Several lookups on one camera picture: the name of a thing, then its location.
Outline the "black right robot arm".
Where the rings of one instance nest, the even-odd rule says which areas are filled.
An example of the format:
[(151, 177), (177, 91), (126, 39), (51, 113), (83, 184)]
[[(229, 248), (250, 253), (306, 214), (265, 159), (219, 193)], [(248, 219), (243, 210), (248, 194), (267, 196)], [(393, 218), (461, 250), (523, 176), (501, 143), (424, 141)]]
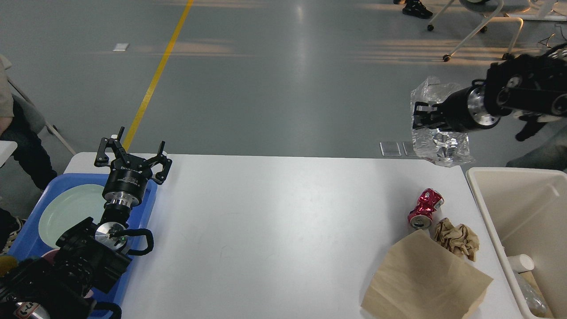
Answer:
[(417, 101), (413, 129), (468, 133), (494, 128), (513, 114), (525, 125), (516, 134), (524, 141), (548, 122), (566, 117), (566, 44), (539, 56), (521, 54), (492, 63), (484, 79), (451, 93), (442, 102)]

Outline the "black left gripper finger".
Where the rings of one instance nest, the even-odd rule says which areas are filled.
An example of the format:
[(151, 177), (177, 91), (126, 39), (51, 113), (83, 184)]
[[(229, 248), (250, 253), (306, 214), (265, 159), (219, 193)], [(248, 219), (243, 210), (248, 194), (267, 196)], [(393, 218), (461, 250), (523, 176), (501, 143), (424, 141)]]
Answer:
[[(167, 157), (166, 153), (164, 152), (165, 145), (166, 142), (161, 141), (156, 155), (144, 160), (144, 177), (147, 180), (152, 180), (158, 185), (164, 184), (173, 162), (170, 158)], [(161, 170), (158, 172), (153, 172), (152, 168), (155, 166), (160, 166)]]
[[(121, 144), (122, 134), (125, 127), (120, 127), (117, 135), (111, 137), (101, 138), (101, 143), (98, 147), (97, 154), (94, 159), (95, 167), (109, 167), (111, 170), (128, 169), (129, 168), (129, 155)], [(110, 161), (107, 150), (110, 149), (115, 156), (113, 161)]]

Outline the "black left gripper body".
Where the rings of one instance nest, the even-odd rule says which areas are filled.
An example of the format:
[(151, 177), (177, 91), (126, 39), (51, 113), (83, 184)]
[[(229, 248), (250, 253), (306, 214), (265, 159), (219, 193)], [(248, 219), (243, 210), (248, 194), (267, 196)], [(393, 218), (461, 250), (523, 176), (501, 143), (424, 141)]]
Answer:
[(125, 206), (136, 207), (143, 202), (148, 180), (153, 176), (149, 167), (127, 167), (122, 161), (112, 161), (108, 180), (102, 192), (106, 202), (125, 201)]

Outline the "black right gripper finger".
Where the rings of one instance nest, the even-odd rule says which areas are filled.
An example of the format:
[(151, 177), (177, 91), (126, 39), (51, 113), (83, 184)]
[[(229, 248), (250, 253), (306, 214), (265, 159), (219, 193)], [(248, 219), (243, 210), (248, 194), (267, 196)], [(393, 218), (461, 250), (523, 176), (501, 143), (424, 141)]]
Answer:
[(438, 103), (415, 102), (413, 115), (414, 117), (440, 117), (443, 115), (440, 107), (441, 104)]
[(446, 129), (446, 122), (443, 117), (414, 117), (412, 129), (439, 129), (444, 131)]

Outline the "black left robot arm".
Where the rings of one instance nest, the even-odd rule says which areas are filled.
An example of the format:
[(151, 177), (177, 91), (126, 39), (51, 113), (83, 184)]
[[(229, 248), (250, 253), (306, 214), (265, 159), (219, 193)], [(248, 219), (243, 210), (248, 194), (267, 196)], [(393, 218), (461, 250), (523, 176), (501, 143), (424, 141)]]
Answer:
[(27, 258), (1, 277), (1, 315), (7, 319), (87, 319), (93, 311), (122, 310), (111, 302), (88, 297), (91, 289), (108, 293), (126, 273), (133, 256), (154, 249), (146, 228), (130, 228), (133, 207), (144, 199), (148, 181), (163, 184), (172, 166), (165, 141), (154, 157), (129, 154), (121, 145), (124, 127), (101, 139), (94, 165), (110, 169), (102, 191), (105, 210), (99, 222), (87, 217), (65, 231), (55, 243), (53, 262)]

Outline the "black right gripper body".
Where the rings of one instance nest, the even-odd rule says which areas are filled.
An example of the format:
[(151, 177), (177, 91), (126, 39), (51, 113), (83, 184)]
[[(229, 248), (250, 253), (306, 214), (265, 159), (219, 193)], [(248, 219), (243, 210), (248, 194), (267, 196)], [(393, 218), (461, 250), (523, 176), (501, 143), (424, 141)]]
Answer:
[(445, 132), (468, 133), (494, 128), (501, 118), (488, 112), (484, 103), (485, 88), (472, 86), (448, 96), (438, 105)]

